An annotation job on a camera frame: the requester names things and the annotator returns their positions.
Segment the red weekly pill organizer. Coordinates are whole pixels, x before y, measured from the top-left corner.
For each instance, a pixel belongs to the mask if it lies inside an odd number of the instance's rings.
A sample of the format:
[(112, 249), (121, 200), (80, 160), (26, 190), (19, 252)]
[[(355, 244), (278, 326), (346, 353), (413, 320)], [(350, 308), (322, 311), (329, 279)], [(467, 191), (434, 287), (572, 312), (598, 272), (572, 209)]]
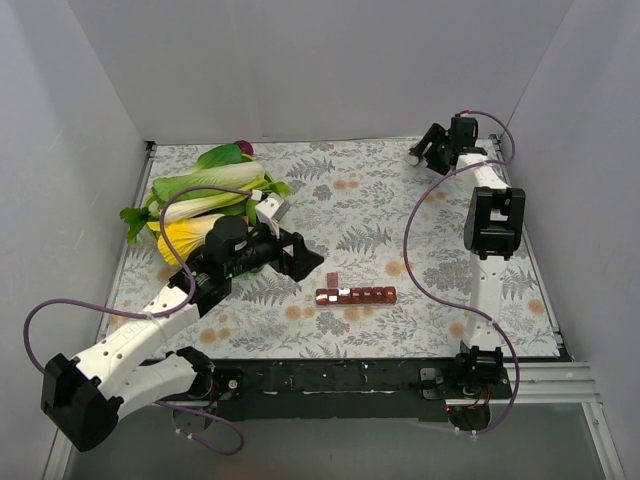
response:
[(348, 287), (341, 286), (339, 275), (330, 272), (326, 275), (326, 286), (315, 290), (315, 304), (334, 305), (393, 305), (397, 301), (397, 291), (393, 286), (384, 287)]

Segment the white blue pill bottle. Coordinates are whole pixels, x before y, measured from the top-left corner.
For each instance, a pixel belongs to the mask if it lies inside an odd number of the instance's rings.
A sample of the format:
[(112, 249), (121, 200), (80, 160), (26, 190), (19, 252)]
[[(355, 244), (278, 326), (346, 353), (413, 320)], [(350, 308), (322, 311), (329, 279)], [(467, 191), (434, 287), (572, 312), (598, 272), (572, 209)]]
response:
[(424, 161), (424, 158), (425, 158), (425, 155), (422, 151), (410, 149), (406, 154), (405, 161), (410, 166), (417, 166)]

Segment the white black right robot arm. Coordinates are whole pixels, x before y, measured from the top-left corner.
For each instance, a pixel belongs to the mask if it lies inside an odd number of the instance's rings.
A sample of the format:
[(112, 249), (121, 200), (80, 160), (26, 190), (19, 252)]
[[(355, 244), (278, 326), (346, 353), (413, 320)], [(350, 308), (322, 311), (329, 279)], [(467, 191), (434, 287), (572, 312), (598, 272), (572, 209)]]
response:
[(506, 347), (511, 354), (515, 349), (498, 321), (508, 264), (522, 240), (526, 206), (524, 190), (510, 186), (497, 173), (497, 168), (506, 162), (491, 158), (476, 145), (478, 116), (504, 125), (492, 114), (464, 110), (451, 118), (447, 128), (432, 124), (408, 151), (415, 164), (423, 162), (441, 175), (422, 195), (422, 200), (454, 177), (465, 180), (471, 187), (463, 231), (464, 247), (470, 255), (470, 301), (459, 305), (433, 294), (427, 297), (469, 314), (454, 364), (437, 373), (435, 379), (475, 403), (489, 400), (499, 387), (509, 384), (502, 348)]

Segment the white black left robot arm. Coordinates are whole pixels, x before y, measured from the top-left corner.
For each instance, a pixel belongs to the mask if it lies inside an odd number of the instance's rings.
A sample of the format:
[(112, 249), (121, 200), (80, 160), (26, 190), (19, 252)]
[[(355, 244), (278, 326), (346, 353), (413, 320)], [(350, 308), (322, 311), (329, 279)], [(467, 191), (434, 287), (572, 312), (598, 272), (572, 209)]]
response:
[(233, 278), (271, 267), (299, 282), (324, 261), (299, 233), (224, 216), (132, 320), (94, 346), (68, 359), (58, 354), (44, 368), (41, 409), (74, 447), (86, 452), (102, 443), (119, 421), (172, 395), (207, 397), (214, 364), (184, 347), (153, 365), (145, 362), (171, 337), (198, 322), (232, 290)]

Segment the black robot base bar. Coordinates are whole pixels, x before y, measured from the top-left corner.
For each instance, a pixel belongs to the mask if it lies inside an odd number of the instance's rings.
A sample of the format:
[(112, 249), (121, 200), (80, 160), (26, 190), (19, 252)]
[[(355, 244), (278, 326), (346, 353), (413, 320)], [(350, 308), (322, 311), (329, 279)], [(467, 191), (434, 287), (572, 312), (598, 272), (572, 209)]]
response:
[(448, 403), (482, 406), (510, 400), (515, 377), (480, 362), (453, 358), (218, 360), (203, 396), (170, 400), (212, 403), (224, 419), (414, 419), (445, 422)]

